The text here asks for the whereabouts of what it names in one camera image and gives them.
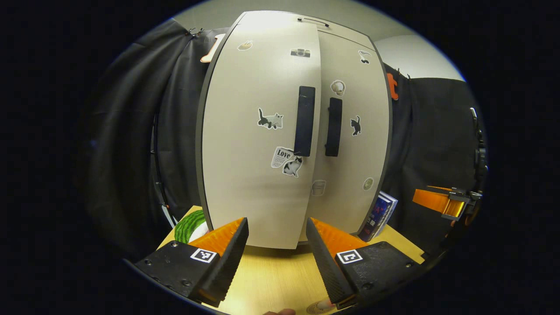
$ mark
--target white wall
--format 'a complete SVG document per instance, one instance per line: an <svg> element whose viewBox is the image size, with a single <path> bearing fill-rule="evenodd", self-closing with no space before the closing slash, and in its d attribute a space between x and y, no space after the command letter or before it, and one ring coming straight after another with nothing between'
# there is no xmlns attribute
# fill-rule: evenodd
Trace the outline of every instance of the white wall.
<svg viewBox="0 0 560 315"><path fill-rule="evenodd" d="M418 35L403 35L374 42L384 63L400 68L411 78L450 78L465 81L455 65Z"/></svg>
<svg viewBox="0 0 560 315"><path fill-rule="evenodd" d="M376 41L415 32L384 13L351 0L209 0L175 16L185 28L230 27L245 11L286 11L316 16L358 30Z"/></svg>

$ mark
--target green watermelon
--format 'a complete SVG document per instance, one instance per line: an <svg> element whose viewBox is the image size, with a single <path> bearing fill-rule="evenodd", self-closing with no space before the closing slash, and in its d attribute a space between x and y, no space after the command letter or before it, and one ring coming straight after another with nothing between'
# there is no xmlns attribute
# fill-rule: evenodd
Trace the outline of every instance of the green watermelon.
<svg viewBox="0 0 560 315"><path fill-rule="evenodd" d="M190 236L194 230L206 222L202 210L193 211L188 216L181 219L175 226L175 240L182 243L189 243Z"/></svg>

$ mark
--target book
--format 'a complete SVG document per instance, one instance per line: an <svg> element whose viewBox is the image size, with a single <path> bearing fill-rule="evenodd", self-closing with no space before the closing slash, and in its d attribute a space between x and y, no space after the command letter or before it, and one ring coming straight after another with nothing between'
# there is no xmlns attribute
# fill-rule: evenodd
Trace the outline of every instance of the book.
<svg viewBox="0 0 560 315"><path fill-rule="evenodd" d="M358 237L364 242L369 242L372 238L378 236L393 214L397 202L398 200L395 198L380 191L375 201L374 208L367 218L366 225L358 234Z"/></svg>

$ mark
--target cabinet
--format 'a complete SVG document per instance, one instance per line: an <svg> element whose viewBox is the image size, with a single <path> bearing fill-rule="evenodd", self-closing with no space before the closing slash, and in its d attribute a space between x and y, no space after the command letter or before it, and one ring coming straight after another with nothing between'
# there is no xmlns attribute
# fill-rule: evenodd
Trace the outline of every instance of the cabinet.
<svg viewBox="0 0 560 315"><path fill-rule="evenodd" d="M308 216L359 232L391 129L386 74L364 38L294 13L238 18L200 100L197 172L211 229L246 216L248 245L287 249L306 241Z"/></svg>

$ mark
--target wooden table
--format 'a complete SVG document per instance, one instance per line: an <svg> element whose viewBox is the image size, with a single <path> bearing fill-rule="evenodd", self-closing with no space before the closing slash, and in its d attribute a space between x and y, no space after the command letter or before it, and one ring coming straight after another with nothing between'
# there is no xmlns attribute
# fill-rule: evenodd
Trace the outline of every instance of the wooden table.
<svg viewBox="0 0 560 315"><path fill-rule="evenodd" d="M186 214L200 210L192 207ZM160 247L174 240L175 230L169 232ZM386 241L417 263L424 262L420 248L386 225L369 244ZM262 315L292 308L297 315L306 315L306 308L328 298L325 285L315 264L309 245L296 249L273 249L246 246L226 299L215 308L231 315ZM336 312L336 308L325 314Z"/></svg>

